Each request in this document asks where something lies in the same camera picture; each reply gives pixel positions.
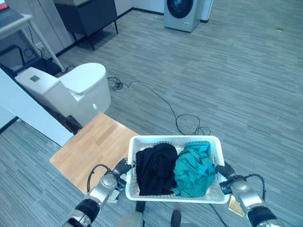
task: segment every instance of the laundry basket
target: laundry basket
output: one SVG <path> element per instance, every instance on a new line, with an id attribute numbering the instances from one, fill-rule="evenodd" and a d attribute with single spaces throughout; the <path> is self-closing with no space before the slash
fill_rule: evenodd
<path id="1" fill-rule="evenodd" d="M 211 146 L 211 160 L 215 165 L 224 165 L 224 159 L 220 141 L 215 136 L 134 136 L 129 143 L 128 164 L 136 161 L 136 153 L 145 148 L 150 148 L 159 143 L 173 145 L 179 154 L 186 143 L 208 141 Z M 165 202 L 194 202 L 194 203 L 227 203 L 229 195 L 224 195 L 219 183 L 226 179 L 217 174 L 213 184 L 208 188 L 206 195 L 197 198 L 187 198 L 171 195 L 149 195 L 140 196 L 137 183 L 136 169 L 133 168 L 126 175 L 125 193 L 128 199 L 134 201 L 165 201 Z"/>

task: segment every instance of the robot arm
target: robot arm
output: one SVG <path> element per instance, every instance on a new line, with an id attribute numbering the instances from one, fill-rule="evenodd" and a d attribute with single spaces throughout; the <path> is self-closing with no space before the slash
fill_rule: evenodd
<path id="1" fill-rule="evenodd" d="M 228 163 L 225 163 L 225 166 L 216 166 L 216 171 L 228 179 L 226 182 L 220 183 L 223 193 L 234 195 L 253 227 L 285 226 L 253 191 L 246 181 L 246 177 L 236 175 Z"/>
<path id="2" fill-rule="evenodd" d="M 94 187 L 76 208 L 67 216 L 60 227 L 91 227 L 100 210 L 117 186 L 122 174 L 132 168 L 122 159 L 113 171 L 105 173 L 99 184 Z M 220 183 L 224 194 L 232 193 L 242 207 L 246 217 L 253 227 L 285 227 L 264 204 L 264 201 L 253 191 L 246 178 L 236 175 L 234 169 L 227 163 L 216 166 L 216 171 L 228 180 Z"/>
<path id="3" fill-rule="evenodd" d="M 131 165 L 126 165 L 126 159 L 122 159 L 113 171 L 105 173 L 98 185 L 89 191 L 84 199 L 59 226 L 90 227 L 116 188 L 120 176 L 126 174 L 131 168 Z"/>

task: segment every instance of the black cabinet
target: black cabinet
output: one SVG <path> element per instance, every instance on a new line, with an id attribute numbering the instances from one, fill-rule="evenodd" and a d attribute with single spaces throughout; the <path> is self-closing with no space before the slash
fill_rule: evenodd
<path id="1" fill-rule="evenodd" d="M 110 23 L 115 23 L 117 29 L 117 11 L 114 0 L 88 0 L 79 5 L 56 3 L 55 6 L 66 27 L 77 41 L 75 33 L 86 36 L 95 50 L 90 35 L 106 27 Z"/>

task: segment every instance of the wall outlet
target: wall outlet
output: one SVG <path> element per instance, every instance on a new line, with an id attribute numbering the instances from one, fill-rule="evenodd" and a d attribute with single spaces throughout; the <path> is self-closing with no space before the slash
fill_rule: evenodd
<path id="1" fill-rule="evenodd" d="M 36 47 L 37 47 L 38 49 L 41 50 L 41 52 L 42 52 L 42 57 L 43 57 L 43 58 L 46 58 L 46 59 L 51 58 L 51 55 L 50 55 L 49 52 L 46 50 L 46 48 L 43 46 L 42 42 L 38 42 L 38 43 L 36 44 Z"/>

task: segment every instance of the toilet lid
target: toilet lid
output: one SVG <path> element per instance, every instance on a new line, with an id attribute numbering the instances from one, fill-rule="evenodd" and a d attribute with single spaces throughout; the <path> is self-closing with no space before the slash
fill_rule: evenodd
<path id="1" fill-rule="evenodd" d="M 61 76 L 59 80 L 71 92 L 84 95 L 106 75 L 106 69 L 99 63 L 86 63 Z"/>

